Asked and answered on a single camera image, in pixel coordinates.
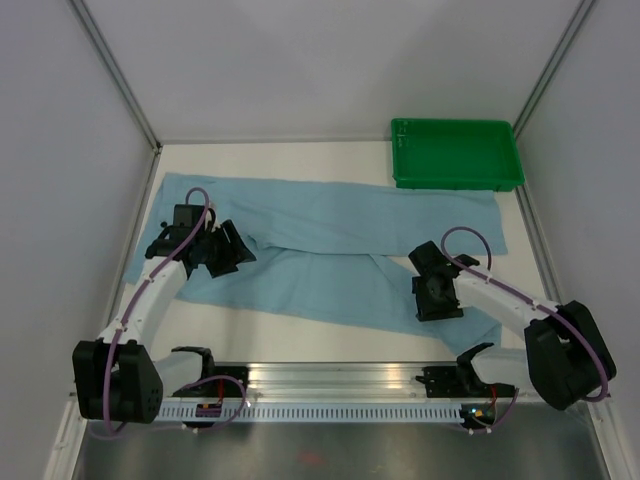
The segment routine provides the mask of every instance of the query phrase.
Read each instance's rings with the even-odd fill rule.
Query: white wall
[[[587,304],[640,458],[640,2],[599,2],[520,138],[565,299]]]
[[[166,142],[515,121],[578,0],[87,0]]]
[[[0,7],[0,477],[43,473],[150,149],[64,0]]]

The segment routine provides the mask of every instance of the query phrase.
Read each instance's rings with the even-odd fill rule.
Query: black bracket
[[[204,211],[202,205],[176,205],[173,209],[173,225],[161,224],[162,232],[145,252],[145,258],[166,257],[173,252],[193,231]],[[242,241],[231,220],[222,222],[220,228],[213,229],[216,214],[209,208],[211,220],[207,227],[202,225],[193,240],[178,253],[174,260],[181,261],[191,276],[194,268],[205,265],[212,277],[237,272],[237,265],[254,262],[255,255]]]
[[[421,322],[462,317],[453,279],[460,268],[453,265],[433,242],[420,245],[409,254],[409,259],[420,274],[412,279],[412,293],[416,296],[417,318]],[[468,255],[456,260],[470,267],[480,263]]]
[[[202,357],[202,372],[200,373],[200,379],[213,377],[215,375],[227,375],[238,380],[245,388],[249,383],[249,369],[243,365],[216,365],[213,360],[211,350],[202,347],[176,347],[171,350],[172,352],[193,352]],[[200,385],[198,387],[181,388],[173,393],[172,397],[179,398],[218,398],[222,393],[224,398],[242,398],[240,388],[233,382],[223,381],[210,382]]]
[[[422,376],[416,380],[424,384],[428,398],[491,398],[491,385],[470,391],[468,386],[458,377],[456,365],[436,365],[424,367]],[[497,383],[493,385],[498,398],[512,398],[515,388],[511,385]]]

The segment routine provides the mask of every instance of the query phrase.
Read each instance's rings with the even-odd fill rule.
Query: white cable carrier
[[[171,399],[162,402],[156,422],[223,422],[233,416],[239,400],[225,400],[220,408],[201,413],[210,401]],[[242,409],[234,423],[462,423],[459,403],[345,404],[260,403]]]

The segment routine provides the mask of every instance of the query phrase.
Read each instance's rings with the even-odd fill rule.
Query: cable
[[[196,432],[209,432],[209,431],[212,431],[212,430],[214,430],[214,431],[215,430],[220,430],[220,429],[226,427],[231,422],[233,422],[236,418],[238,418],[238,415],[240,415],[240,413],[244,409],[245,405],[247,404],[247,389],[244,387],[244,385],[242,385],[242,383],[238,379],[236,379],[234,377],[231,377],[229,375],[213,375],[212,377],[203,378],[201,380],[198,380],[197,382],[187,384],[182,388],[198,387],[198,386],[203,385],[205,383],[215,382],[215,381],[218,381],[218,380],[232,382],[232,383],[235,383],[238,386],[238,389],[240,390],[240,395],[242,396],[242,400],[240,401],[240,406],[236,409],[236,411],[233,413],[233,415],[231,415],[231,417],[229,417],[224,422],[216,423],[215,425],[213,425],[211,427],[207,427],[206,429],[197,429]],[[162,431],[167,431],[167,430],[184,430],[185,429],[184,426],[163,425],[163,426],[160,426],[160,427],[154,427],[154,428],[150,428],[150,429],[137,430],[135,432],[131,432],[130,434],[124,434],[124,435],[111,435],[111,434],[108,433],[108,430],[107,430],[108,434],[107,435],[103,435],[103,434],[98,433],[95,430],[93,430],[91,428],[92,425],[95,425],[95,422],[89,424],[89,429],[88,429],[89,430],[89,435],[91,435],[96,440],[105,440],[105,441],[120,440],[120,439],[123,439],[123,438],[130,438],[132,436],[138,435],[139,433],[151,433],[151,432],[162,432]],[[118,426],[118,428],[116,428],[115,433],[121,432],[125,425],[126,425],[126,423],[121,423]]]
[[[585,349],[585,351],[587,352],[587,354],[591,358],[591,361],[595,365],[596,370],[598,371],[598,376],[600,377],[600,393],[598,395],[596,395],[595,397],[585,397],[584,400],[586,400],[588,402],[599,402],[599,401],[603,400],[604,398],[606,398],[607,395],[609,394],[609,380],[607,378],[607,373],[605,371],[604,365],[602,364],[602,362],[598,358],[598,354],[595,352],[593,347],[591,347],[591,345],[589,345],[589,342],[586,340],[586,338],[584,338],[582,336],[582,334],[573,325],[571,325],[571,323],[569,323],[568,320],[563,318],[558,312],[556,312],[554,310],[551,310],[550,308],[545,307],[544,305],[538,305],[537,302],[535,302],[533,298],[531,298],[528,295],[525,295],[524,293],[516,290],[515,288],[511,287],[510,285],[507,285],[506,283],[503,283],[500,280],[496,280],[493,277],[490,278],[487,275],[485,275],[485,274],[483,274],[483,273],[481,273],[481,272],[479,272],[477,270],[474,270],[473,268],[469,268],[466,265],[463,265],[462,263],[457,261],[455,258],[453,258],[449,254],[449,252],[447,251],[446,241],[447,241],[447,238],[449,237],[449,235],[451,235],[453,232],[457,232],[457,231],[465,231],[465,232],[473,233],[475,236],[477,236],[482,241],[482,243],[484,244],[485,248],[487,249],[487,253],[490,255],[490,251],[491,250],[489,248],[489,244],[487,243],[487,240],[482,236],[482,234],[480,232],[478,232],[477,230],[474,230],[473,228],[462,227],[461,226],[461,227],[450,228],[442,236],[442,240],[440,241],[440,249],[442,250],[442,253],[444,254],[444,256],[447,257],[447,260],[449,260],[453,265],[455,265],[456,267],[460,268],[461,270],[469,272],[472,275],[475,275],[476,277],[480,278],[481,280],[495,285],[496,287],[498,287],[498,288],[504,290],[505,292],[513,295],[514,297],[519,298],[520,300],[522,300],[524,303],[526,303],[527,305],[531,306],[532,308],[540,310],[541,312],[545,313],[546,315],[551,316],[552,318],[554,318],[555,320],[560,322],[560,324],[563,327],[565,327],[569,331],[569,333],[571,333],[571,335],[573,335],[575,337],[575,339],[578,340],[580,345],[582,345],[582,347]]]
[[[480,429],[480,430],[473,430],[473,429],[469,429],[469,435],[475,435],[475,434],[486,434],[486,433],[491,433],[495,428],[499,427],[502,423],[504,423],[504,421],[511,415],[511,413],[513,412],[513,406],[516,404],[516,401],[518,400],[518,394],[520,393],[520,389],[516,388],[515,392],[513,393],[513,398],[511,399],[511,403],[509,403],[509,406],[507,407],[507,409],[504,411],[504,413],[502,415],[500,415],[499,418],[496,418],[495,421],[493,422],[493,424],[489,425],[488,423],[484,423],[481,420],[478,420],[477,418],[474,418],[474,420],[476,422],[478,422],[480,425],[483,425],[485,428]]]
[[[180,245],[178,245],[173,252],[171,252],[162,262],[158,264],[156,268],[154,268],[151,271],[148,279],[144,280],[140,284],[136,292],[133,294],[133,297],[131,297],[131,300],[129,301],[129,305],[127,305],[127,308],[125,309],[124,314],[122,315],[122,319],[120,320],[120,325],[116,328],[116,333],[113,336],[113,339],[111,340],[111,344],[109,345],[109,352],[107,353],[107,365],[104,370],[104,383],[102,385],[102,418],[104,419],[104,424],[105,424],[105,428],[107,429],[107,433],[111,436],[114,436],[117,434],[117,432],[113,430],[113,426],[111,425],[111,414],[109,412],[109,406],[110,406],[109,400],[110,400],[110,391],[111,391],[111,369],[113,368],[113,361],[116,353],[116,346],[118,345],[118,341],[122,336],[123,330],[126,329],[126,325],[127,323],[129,323],[129,317],[131,316],[131,313],[133,312],[134,307],[138,303],[138,300],[140,300],[140,297],[142,296],[144,291],[147,289],[151,281],[156,277],[156,275],[158,275],[158,273],[160,273],[160,271],[165,266],[167,266],[169,262],[173,261],[173,259],[176,257],[176,255],[178,255],[178,253],[180,253],[187,245],[189,245],[191,240],[193,240],[193,238],[198,233],[198,230],[200,230],[200,227],[202,227],[202,225],[204,224],[207,218],[207,208],[209,206],[209,195],[203,188],[194,187],[187,192],[185,203],[187,204],[189,203],[189,197],[191,197],[191,194],[194,192],[200,192],[204,196],[205,208],[202,210],[202,215],[200,215],[198,222],[193,227],[193,230],[191,230],[191,233],[187,236],[187,238],[185,238],[184,241]]]
[[[490,388],[491,388],[491,403],[489,404],[489,409],[494,407],[496,402],[498,401],[498,391],[496,390],[496,387],[491,385]]]

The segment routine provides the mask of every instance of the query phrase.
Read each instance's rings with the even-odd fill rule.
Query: gray surface
[[[186,140],[380,139],[515,121],[578,0],[86,0],[151,125]]]
[[[563,299],[585,302],[618,365],[640,458],[640,3],[600,2],[519,141]]]
[[[519,405],[494,434],[435,425],[235,425],[89,440],[77,479],[602,479],[592,429],[577,414]]]
[[[2,2],[0,65],[0,476],[34,480],[150,150],[64,0]]]

